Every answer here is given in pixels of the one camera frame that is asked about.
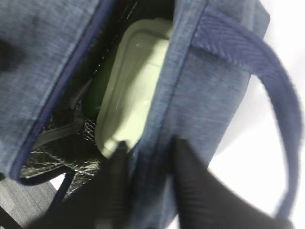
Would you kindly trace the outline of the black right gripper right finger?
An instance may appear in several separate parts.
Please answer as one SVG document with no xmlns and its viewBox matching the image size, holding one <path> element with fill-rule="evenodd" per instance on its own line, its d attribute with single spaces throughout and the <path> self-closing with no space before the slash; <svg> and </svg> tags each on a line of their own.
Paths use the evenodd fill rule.
<svg viewBox="0 0 305 229">
<path fill-rule="evenodd" d="M 185 139 L 172 138 L 174 192 L 182 229 L 292 229 L 241 200 L 219 182 Z"/>
</svg>

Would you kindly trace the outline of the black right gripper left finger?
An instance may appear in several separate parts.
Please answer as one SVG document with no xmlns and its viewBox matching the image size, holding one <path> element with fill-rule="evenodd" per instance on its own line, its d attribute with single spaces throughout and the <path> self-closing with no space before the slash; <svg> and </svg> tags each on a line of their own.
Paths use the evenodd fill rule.
<svg viewBox="0 0 305 229">
<path fill-rule="evenodd" d="M 121 141 L 104 167 L 55 210 L 55 229 L 121 229 L 128 190 L 127 144 Z"/>
</svg>

